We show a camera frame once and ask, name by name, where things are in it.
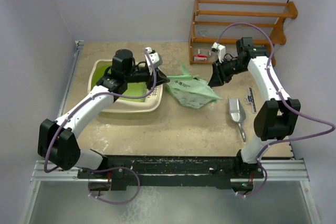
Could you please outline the green cat litter bag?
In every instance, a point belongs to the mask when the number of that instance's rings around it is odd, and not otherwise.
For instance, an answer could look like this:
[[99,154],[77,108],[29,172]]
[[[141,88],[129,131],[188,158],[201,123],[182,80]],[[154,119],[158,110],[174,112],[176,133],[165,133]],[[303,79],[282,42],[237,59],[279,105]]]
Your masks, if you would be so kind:
[[185,64],[180,64],[182,74],[179,76],[168,76],[167,92],[180,103],[180,105],[199,109],[210,102],[222,100],[209,85],[208,82],[199,76],[192,75]]

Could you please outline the black white bag sealing strip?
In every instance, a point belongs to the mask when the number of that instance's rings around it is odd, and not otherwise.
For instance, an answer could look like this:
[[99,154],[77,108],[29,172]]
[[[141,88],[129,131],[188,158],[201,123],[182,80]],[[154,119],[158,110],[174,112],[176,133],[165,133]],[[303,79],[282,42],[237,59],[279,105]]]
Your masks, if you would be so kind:
[[245,99],[247,104],[251,105],[251,108],[253,110],[253,113],[257,113],[257,107],[254,99],[254,94],[252,88],[248,88],[248,94],[246,95]]

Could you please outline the silver metal scoop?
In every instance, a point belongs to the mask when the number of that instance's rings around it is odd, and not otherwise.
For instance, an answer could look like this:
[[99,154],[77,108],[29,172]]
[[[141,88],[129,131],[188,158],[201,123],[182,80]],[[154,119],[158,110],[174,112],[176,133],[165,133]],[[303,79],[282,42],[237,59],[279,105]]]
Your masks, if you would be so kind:
[[242,123],[246,119],[245,110],[238,98],[229,98],[228,99],[228,109],[229,109],[229,116],[231,120],[238,125],[239,132],[243,139],[243,142],[246,143],[247,137],[245,130],[243,129]]

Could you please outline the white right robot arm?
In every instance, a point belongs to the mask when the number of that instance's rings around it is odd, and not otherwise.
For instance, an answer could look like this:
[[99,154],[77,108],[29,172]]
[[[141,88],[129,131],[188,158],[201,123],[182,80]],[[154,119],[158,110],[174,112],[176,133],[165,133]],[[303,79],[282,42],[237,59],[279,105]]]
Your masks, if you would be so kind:
[[211,51],[218,58],[212,64],[213,74],[210,87],[220,87],[231,81],[236,74],[248,71],[254,78],[264,101],[254,119],[254,136],[239,152],[240,161],[234,164],[234,173],[238,177],[246,177],[272,144],[284,140],[291,135],[296,126],[298,116],[292,109],[300,110],[299,100],[292,99],[283,89],[275,76],[268,60],[270,54],[266,47],[254,46],[253,39],[243,37],[236,41],[237,57],[225,58],[226,48],[213,43]]

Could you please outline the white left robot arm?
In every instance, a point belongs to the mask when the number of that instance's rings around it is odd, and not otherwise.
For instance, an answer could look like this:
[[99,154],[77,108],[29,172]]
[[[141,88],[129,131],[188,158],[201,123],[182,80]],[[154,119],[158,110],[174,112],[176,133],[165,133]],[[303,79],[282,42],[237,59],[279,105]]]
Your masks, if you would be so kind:
[[56,168],[69,170],[73,167],[86,168],[96,178],[104,177],[108,172],[106,158],[94,151],[81,149],[77,139],[85,127],[105,108],[114,104],[124,94],[130,83],[145,83],[149,96],[155,87],[168,83],[169,79],[159,69],[161,55],[150,47],[143,51],[143,66],[135,63],[132,51],[117,50],[111,65],[96,82],[89,94],[69,112],[55,120],[45,119],[39,128],[38,155],[45,159],[44,171],[52,162]]

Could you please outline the red white small box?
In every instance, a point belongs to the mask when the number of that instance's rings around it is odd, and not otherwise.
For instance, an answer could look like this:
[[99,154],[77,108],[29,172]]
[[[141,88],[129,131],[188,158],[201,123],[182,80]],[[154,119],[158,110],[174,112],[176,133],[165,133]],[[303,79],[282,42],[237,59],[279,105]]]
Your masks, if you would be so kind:
[[206,55],[194,55],[194,61],[207,61]]

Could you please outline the beige green litter box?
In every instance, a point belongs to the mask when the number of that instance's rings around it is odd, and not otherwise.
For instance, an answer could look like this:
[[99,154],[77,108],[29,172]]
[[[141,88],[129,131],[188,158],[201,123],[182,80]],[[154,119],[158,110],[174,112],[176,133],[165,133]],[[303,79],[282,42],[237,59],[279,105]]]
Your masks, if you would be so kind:
[[[111,60],[99,59],[93,67],[88,80],[87,92],[93,89],[97,81],[103,76],[105,69],[111,65]],[[163,85],[156,87],[153,92],[141,99],[127,99],[118,98],[117,101],[109,107],[102,110],[105,113],[147,113],[156,110],[162,99]],[[139,97],[147,94],[146,84],[141,83],[129,83],[128,89],[123,95],[130,97]]]

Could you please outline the wooden shelf rack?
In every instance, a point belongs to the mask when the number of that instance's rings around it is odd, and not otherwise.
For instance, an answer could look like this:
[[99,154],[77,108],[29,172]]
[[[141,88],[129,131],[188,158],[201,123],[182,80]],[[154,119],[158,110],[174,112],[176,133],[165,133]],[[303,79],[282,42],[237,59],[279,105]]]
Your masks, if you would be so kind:
[[[205,10],[200,8],[200,4],[227,4],[227,5],[251,5],[251,6],[277,6],[283,7],[282,13],[270,13],[270,12],[243,12],[243,11],[226,11],[226,10]],[[250,24],[248,22],[216,22],[216,21],[204,21],[197,20],[199,15],[207,16],[232,16],[232,17],[258,17],[258,18],[275,18],[274,23],[255,23]],[[210,44],[210,43],[222,43],[233,45],[236,42],[236,38],[223,38],[223,35],[219,35],[218,38],[205,38],[196,36],[196,26],[215,26],[215,27],[251,27],[251,28],[270,28],[271,33],[266,39],[255,39],[254,44],[265,46],[271,51],[271,46],[276,44],[284,45],[287,41],[284,33],[284,23],[286,19],[296,19],[298,17],[298,10],[293,1],[286,3],[279,2],[253,2],[253,1],[229,1],[229,0],[194,0],[193,15],[189,34],[189,63],[192,64],[209,64],[208,61],[196,61],[193,54],[193,44]]]

